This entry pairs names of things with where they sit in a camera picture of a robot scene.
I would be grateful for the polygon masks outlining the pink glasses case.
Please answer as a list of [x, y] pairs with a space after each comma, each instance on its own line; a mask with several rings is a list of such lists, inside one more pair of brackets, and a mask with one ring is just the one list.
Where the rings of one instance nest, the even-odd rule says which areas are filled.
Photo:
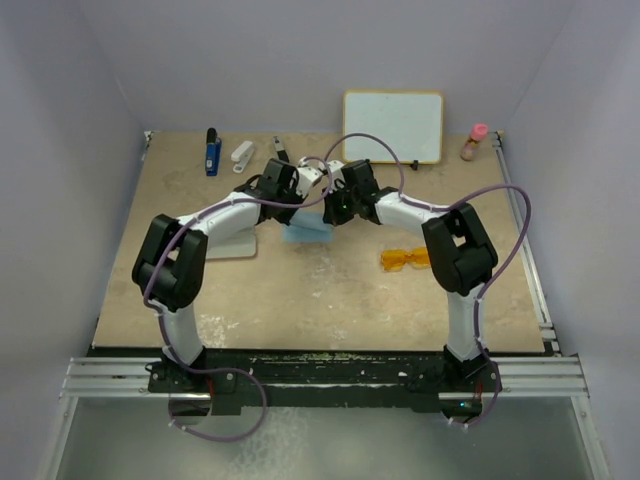
[[207, 260], [228, 260], [253, 258], [257, 254], [257, 236], [255, 228], [247, 228], [235, 234], [210, 243], [206, 253]]

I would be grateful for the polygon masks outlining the blue cleaning cloth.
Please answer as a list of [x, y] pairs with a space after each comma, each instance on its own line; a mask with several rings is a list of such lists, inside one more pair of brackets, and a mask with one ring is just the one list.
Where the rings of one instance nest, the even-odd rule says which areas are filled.
[[333, 226], [324, 222], [321, 213], [299, 210], [282, 226], [281, 237], [285, 243], [330, 243]]

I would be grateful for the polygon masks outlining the orange sunglasses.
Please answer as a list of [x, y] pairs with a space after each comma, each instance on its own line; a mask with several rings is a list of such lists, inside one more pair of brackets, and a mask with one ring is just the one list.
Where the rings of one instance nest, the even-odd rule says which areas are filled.
[[401, 271], [406, 265], [410, 265], [415, 269], [425, 269], [431, 266], [426, 247], [411, 250], [384, 250], [380, 255], [380, 263], [386, 272]]

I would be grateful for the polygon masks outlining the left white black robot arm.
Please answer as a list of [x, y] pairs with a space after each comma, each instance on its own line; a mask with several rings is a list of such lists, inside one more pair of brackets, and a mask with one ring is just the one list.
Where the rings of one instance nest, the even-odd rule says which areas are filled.
[[260, 175], [237, 186], [222, 201], [194, 214], [156, 216], [132, 270], [145, 306], [158, 318], [164, 353], [175, 362], [171, 381], [184, 392], [206, 378], [198, 358], [204, 345], [198, 334], [194, 301], [204, 279], [209, 248], [268, 219], [287, 223], [309, 196], [314, 181], [300, 167], [272, 159]]

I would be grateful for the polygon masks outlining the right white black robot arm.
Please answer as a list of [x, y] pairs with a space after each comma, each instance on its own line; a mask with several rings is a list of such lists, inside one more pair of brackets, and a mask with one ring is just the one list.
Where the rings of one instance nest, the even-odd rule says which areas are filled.
[[482, 340], [482, 293], [498, 261], [475, 209], [467, 203], [453, 208], [424, 204], [403, 197], [396, 188], [381, 188], [367, 160], [346, 165], [331, 161], [329, 174], [325, 223], [339, 226], [360, 217], [424, 239], [432, 274], [447, 292], [445, 380], [456, 391], [469, 390], [489, 364]]

